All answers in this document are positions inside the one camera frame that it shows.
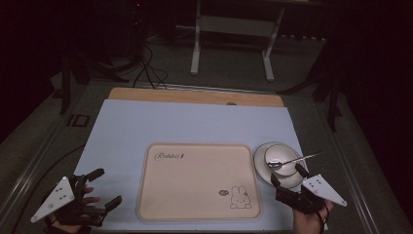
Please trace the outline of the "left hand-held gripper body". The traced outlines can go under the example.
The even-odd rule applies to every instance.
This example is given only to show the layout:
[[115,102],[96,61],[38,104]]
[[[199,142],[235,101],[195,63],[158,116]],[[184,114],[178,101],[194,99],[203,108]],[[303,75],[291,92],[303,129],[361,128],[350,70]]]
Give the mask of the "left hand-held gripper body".
[[87,181],[91,181],[87,175],[64,176],[30,221],[35,223],[54,215],[63,225],[101,226],[107,210],[89,206],[83,201]]

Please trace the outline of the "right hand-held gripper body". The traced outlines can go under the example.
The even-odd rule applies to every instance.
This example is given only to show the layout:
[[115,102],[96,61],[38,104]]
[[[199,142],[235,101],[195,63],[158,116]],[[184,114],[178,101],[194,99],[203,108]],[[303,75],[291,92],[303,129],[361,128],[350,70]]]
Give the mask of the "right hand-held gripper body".
[[276,199],[305,215],[315,214],[324,206],[324,201],[346,207],[347,201],[324,179],[322,175],[306,178],[300,191],[284,187],[276,188]]

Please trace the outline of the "metal spoon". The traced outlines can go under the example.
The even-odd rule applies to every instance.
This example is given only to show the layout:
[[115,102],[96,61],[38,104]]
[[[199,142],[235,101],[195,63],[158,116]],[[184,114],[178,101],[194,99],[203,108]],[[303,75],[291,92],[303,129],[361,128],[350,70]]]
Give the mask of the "metal spoon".
[[305,160],[305,159],[309,159],[309,158],[312,158],[312,157],[315,157],[315,156],[318,156],[318,155],[320,155],[320,154],[322,154],[323,152],[316,152],[316,153],[313,153],[313,154],[310,154],[310,155],[306,155],[306,156],[302,156],[302,157],[299,157],[299,158],[296,158],[296,159],[293,159],[293,160],[289,160],[289,161],[286,161],[286,162],[269,162],[269,163],[267,163],[267,166],[269,166],[270,168],[281,168],[281,167],[283,167],[284,165],[287,165],[287,164],[290,164],[290,163],[296,163],[296,162],[300,162],[300,161],[303,161],[303,160]]

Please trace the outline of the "white plate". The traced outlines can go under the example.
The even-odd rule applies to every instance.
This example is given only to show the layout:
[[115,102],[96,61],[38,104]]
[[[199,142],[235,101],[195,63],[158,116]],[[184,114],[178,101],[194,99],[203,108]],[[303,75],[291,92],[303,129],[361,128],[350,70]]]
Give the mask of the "white plate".
[[[264,159],[264,153],[265,150],[274,144],[283,144],[286,145],[284,143],[281,142],[275,142],[275,141],[270,141],[267,143],[264,143],[262,145],[260,145],[257,150],[254,153],[254,165],[255,165],[255,170],[258,172],[258,174],[261,176],[261,178],[266,181],[268,184],[272,184],[271,182],[271,174],[276,174],[275,172],[273,172],[265,163],[265,159]],[[296,171],[295,174],[290,175],[290,176],[283,176],[283,175],[278,175],[276,174],[278,180],[281,183],[281,187],[284,188],[293,188],[296,187],[297,185],[299,185],[302,180],[303,177],[299,175],[299,173]]]

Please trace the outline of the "white bowl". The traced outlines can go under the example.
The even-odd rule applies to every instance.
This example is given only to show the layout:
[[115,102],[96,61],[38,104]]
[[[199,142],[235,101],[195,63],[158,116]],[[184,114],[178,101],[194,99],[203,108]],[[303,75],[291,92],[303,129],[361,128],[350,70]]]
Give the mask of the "white bowl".
[[289,146],[274,144],[269,146],[264,153],[266,165],[280,176],[292,176],[296,173],[296,152]]

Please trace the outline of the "beige tray with rabbit print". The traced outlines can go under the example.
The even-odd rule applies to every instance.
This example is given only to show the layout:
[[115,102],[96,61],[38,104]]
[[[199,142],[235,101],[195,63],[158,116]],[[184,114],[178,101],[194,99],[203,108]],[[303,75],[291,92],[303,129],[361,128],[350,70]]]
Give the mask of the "beige tray with rabbit print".
[[136,212],[144,220],[259,217],[261,200],[250,149],[242,144],[151,145]]

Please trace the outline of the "person's left hand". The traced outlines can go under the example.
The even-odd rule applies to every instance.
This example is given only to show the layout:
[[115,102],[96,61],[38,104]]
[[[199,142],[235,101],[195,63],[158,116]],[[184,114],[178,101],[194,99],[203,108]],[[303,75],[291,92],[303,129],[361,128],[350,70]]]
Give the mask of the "person's left hand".
[[[84,192],[86,194],[93,192],[94,189],[91,187],[85,187]],[[91,203],[96,203],[100,200],[99,197],[86,197],[82,199],[82,205],[88,205]],[[88,225],[65,225],[61,224],[53,214],[50,214],[46,218],[47,227],[44,232],[46,234],[90,234],[92,228]]]

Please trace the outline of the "person's right hand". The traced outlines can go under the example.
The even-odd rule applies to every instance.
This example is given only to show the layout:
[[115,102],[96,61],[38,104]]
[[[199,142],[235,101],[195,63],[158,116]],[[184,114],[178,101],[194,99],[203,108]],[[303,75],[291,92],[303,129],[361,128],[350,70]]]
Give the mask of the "person's right hand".
[[332,209],[332,202],[325,200],[323,208],[316,214],[303,214],[293,210],[293,234],[321,234]]

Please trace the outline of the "light blue table mat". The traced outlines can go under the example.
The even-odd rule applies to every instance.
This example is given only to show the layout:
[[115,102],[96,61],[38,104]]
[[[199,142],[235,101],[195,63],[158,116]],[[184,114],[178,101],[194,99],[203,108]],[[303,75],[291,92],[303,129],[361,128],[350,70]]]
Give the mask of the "light blue table mat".
[[75,169],[84,175],[98,168],[104,175],[92,184],[102,203],[122,196],[105,218],[107,232],[288,231],[293,215],[277,201],[276,189],[256,173],[261,215],[252,219],[144,220],[136,212],[147,149],[157,143],[242,144],[254,152],[267,142],[301,149],[289,112],[284,107],[106,100],[97,116]]

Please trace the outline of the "black metal stand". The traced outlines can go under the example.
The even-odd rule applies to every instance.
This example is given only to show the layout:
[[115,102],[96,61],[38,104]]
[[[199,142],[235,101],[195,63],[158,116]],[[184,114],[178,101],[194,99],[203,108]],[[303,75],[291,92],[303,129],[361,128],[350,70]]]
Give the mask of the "black metal stand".
[[108,68],[105,68],[97,61],[81,53],[67,53],[61,63],[60,114],[64,114],[68,110],[71,102],[71,75],[74,75],[80,84],[88,84],[90,82],[89,74],[86,70],[87,65],[100,72],[106,79],[120,83],[128,83],[128,80],[115,75]]
[[330,129],[335,132],[335,118],[338,114],[337,102],[339,96],[340,81],[343,76],[342,68],[335,65],[314,65],[306,80],[288,88],[286,90],[278,91],[279,95],[292,95],[307,87],[317,84],[312,97],[315,102],[322,102],[326,98],[328,101],[327,110],[327,124]]

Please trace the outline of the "wooden table board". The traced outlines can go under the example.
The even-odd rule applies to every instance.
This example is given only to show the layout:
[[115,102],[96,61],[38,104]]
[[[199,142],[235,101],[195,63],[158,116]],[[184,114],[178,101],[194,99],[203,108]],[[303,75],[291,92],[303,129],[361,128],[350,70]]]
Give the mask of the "wooden table board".
[[108,98],[121,100],[284,107],[282,98],[275,95],[225,93],[213,91],[113,88]]

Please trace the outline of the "white metal stand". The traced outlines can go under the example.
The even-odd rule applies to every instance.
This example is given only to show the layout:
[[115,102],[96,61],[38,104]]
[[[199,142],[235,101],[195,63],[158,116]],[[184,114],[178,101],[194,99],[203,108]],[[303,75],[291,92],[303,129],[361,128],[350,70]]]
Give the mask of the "white metal stand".
[[199,72],[202,31],[258,36],[266,37],[269,39],[267,48],[261,52],[261,57],[267,81],[274,82],[275,74],[273,72],[270,55],[273,51],[273,47],[278,36],[284,11],[285,8],[280,8],[279,10],[277,10],[276,19],[274,21],[209,16],[202,14],[202,0],[197,0],[195,18],[195,44],[190,73],[192,75],[197,75]]

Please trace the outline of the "metal floor rail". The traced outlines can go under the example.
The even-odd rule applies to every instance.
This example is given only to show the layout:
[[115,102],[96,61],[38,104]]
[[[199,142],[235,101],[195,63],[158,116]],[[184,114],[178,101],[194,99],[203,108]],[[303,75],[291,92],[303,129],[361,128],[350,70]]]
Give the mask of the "metal floor rail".
[[333,141],[333,152],[338,158],[342,175],[344,177],[344,180],[346,181],[347,188],[350,191],[352,202],[361,221],[364,234],[380,234],[378,226],[371,214],[368,205],[366,204],[365,196],[361,191],[359,183],[357,182],[357,178],[354,175],[354,171],[348,161],[344,147],[340,142],[338,135],[331,129],[327,122],[327,107],[321,102],[316,102],[315,107],[318,111],[324,130],[329,135],[329,138]]
[[22,128],[0,145],[0,230],[17,213],[62,125]]

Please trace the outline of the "black rectangular floor frame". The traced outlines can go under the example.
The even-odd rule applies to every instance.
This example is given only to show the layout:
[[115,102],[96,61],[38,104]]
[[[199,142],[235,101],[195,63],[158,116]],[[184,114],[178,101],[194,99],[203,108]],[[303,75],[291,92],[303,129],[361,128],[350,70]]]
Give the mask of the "black rectangular floor frame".
[[67,127],[84,128],[89,125],[90,117],[83,114],[72,114],[66,124]]

